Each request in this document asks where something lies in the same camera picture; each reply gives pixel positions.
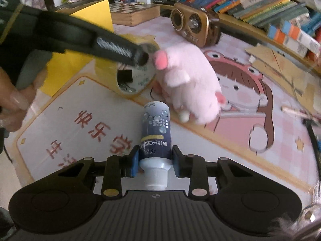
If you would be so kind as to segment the person left hand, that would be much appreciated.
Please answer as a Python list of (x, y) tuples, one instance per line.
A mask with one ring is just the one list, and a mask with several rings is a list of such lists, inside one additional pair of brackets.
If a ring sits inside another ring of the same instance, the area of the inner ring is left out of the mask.
[(43, 85), (46, 76), (47, 68), (44, 67), (31, 85), (17, 90), (7, 73), (1, 68), (1, 128), (8, 132), (15, 132), (21, 128), (37, 90)]

